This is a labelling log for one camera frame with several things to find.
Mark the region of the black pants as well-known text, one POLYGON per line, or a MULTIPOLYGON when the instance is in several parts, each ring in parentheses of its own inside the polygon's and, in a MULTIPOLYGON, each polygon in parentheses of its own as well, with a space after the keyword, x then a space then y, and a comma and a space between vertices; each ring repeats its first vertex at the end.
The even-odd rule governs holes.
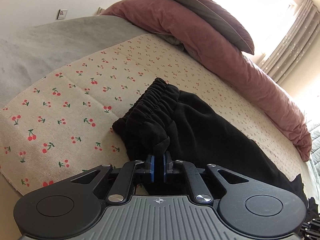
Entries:
POLYGON ((318 206, 307 198, 301 176, 287 177, 260 147, 195 94, 156 78, 113 130, 130 160, 169 153, 204 168, 216 164, 296 194, 306 205, 306 220, 318 218, 318 206))

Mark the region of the cherry print bed cloth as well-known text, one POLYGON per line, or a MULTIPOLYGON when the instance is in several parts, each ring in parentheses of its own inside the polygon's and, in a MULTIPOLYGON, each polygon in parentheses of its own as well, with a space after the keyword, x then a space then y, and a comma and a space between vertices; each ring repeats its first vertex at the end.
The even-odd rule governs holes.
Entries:
POLYGON ((194 93, 253 139, 287 178, 296 148, 257 107, 190 56, 147 34, 53 71, 1 109, 1 174, 21 194, 100 164, 127 161, 112 124, 155 78, 194 93))

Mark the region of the grey quilted headboard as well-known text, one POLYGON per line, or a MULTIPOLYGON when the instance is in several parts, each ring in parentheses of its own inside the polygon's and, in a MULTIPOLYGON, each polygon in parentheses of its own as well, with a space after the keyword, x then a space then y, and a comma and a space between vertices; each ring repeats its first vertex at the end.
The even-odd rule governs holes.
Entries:
POLYGON ((312 139, 312 149, 310 153, 310 163, 313 172, 316 177, 317 184, 319 184, 319 124, 313 125, 310 129, 311 139, 312 139))

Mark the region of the pink duvet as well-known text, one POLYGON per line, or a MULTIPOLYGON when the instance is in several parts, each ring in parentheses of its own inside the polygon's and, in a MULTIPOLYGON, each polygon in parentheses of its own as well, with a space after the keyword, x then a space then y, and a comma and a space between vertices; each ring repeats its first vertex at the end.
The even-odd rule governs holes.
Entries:
POLYGON ((174 0, 122 0, 102 12, 151 33, 172 35, 208 70, 258 106, 308 161, 312 139, 304 114, 289 94, 209 23, 174 0))

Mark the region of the grey bed sheet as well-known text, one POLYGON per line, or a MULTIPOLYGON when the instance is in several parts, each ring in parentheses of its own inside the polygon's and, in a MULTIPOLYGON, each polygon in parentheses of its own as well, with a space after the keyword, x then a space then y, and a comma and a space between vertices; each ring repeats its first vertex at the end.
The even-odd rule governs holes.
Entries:
POLYGON ((47 74, 147 32, 116 16, 90 16, 1 35, 1 106, 47 74))

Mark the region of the pink grey pillow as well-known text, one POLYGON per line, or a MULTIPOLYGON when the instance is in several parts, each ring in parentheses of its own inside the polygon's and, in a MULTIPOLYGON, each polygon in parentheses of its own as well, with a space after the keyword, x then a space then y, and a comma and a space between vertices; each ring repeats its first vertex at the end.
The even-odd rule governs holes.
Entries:
POLYGON ((244 26, 212 0, 174 0, 209 23, 240 51, 254 55, 254 42, 244 26))

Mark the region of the beige star curtain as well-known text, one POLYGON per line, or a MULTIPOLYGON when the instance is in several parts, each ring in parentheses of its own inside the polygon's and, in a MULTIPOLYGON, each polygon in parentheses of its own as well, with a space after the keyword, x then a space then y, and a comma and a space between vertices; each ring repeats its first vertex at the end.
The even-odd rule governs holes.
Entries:
POLYGON ((258 64, 278 85, 294 70, 319 33, 319 9, 312 0, 304 0, 294 17, 278 46, 258 64))

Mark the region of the white wall switch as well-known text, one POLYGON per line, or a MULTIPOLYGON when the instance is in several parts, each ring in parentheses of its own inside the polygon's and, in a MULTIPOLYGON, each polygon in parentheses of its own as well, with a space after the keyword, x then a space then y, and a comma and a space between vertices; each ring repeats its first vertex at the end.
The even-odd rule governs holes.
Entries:
POLYGON ((57 20, 64 20, 66 18, 67 12, 67 9, 60 9, 57 15, 57 20))

